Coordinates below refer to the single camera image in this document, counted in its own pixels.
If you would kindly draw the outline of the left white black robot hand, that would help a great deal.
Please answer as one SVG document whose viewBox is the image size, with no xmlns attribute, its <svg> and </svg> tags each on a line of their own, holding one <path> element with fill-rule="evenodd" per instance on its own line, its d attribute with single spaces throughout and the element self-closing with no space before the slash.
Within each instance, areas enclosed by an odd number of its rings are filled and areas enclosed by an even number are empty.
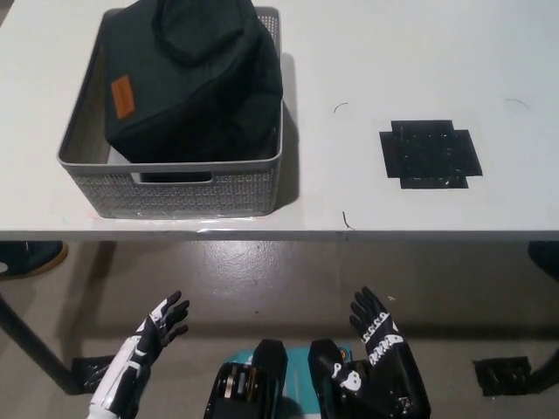
<svg viewBox="0 0 559 419">
<path fill-rule="evenodd" d="M 121 345 L 89 402 L 89 419 L 135 418 L 162 350 L 189 327 L 190 302 L 176 291 L 159 303 Z"/>
</svg>

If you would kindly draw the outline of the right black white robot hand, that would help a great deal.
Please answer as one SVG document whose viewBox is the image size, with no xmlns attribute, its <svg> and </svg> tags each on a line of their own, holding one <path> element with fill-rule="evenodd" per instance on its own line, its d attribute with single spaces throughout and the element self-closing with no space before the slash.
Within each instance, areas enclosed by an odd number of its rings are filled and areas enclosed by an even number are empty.
<svg viewBox="0 0 559 419">
<path fill-rule="evenodd" d="M 429 418 L 431 404 L 411 347 L 381 300 L 364 286 L 350 304 L 350 325 L 366 358 L 346 362 L 326 347 L 309 363 L 319 374 L 315 392 L 323 418 Z"/>
</svg>

